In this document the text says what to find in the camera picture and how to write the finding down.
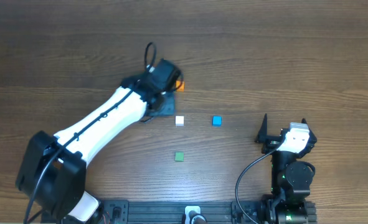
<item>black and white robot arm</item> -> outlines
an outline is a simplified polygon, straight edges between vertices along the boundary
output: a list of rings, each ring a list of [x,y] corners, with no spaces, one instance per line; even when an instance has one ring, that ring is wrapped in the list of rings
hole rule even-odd
[[[144,116],[175,112],[173,92],[176,80],[182,81],[181,71],[164,59],[153,67],[155,56],[156,48],[144,73],[125,78],[107,102],[78,123],[53,136],[40,131],[31,138],[16,179],[16,187],[30,197],[24,223],[32,221],[28,216],[34,201],[56,220],[70,215],[84,223],[99,221],[103,208],[84,190],[92,159]]]

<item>dark blue square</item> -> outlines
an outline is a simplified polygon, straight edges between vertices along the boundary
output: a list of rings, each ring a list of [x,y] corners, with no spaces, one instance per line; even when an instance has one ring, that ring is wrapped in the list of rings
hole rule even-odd
[[[213,116],[213,126],[220,127],[222,118],[221,116]]]

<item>brown wooden surface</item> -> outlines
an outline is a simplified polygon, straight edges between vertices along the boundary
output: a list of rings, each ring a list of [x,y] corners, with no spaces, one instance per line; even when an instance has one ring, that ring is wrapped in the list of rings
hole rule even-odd
[[[14,181],[29,138],[106,101],[142,71],[149,41],[185,74],[185,126],[169,117],[124,130],[88,168],[96,197],[233,200],[239,173],[261,156],[253,139],[268,113],[272,134],[305,117],[318,137],[305,159],[317,168],[319,222],[368,223],[364,0],[0,1],[0,222],[23,219],[28,198]],[[265,160],[240,198],[269,189]]]

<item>wood grain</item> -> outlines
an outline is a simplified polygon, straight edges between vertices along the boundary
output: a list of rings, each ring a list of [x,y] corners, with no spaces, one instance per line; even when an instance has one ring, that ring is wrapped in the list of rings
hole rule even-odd
[[[264,113],[269,131],[307,118],[318,143],[310,200],[320,223],[368,223],[368,1],[0,0],[0,222],[21,222],[14,187],[30,137],[100,106],[142,70],[144,46],[184,72],[174,118],[134,124],[90,164],[100,198],[230,201]],[[221,128],[210,125],[222,116]],[[174,162],[174,152],[185,161]],[[242,199],[270,188],[270,162]]]

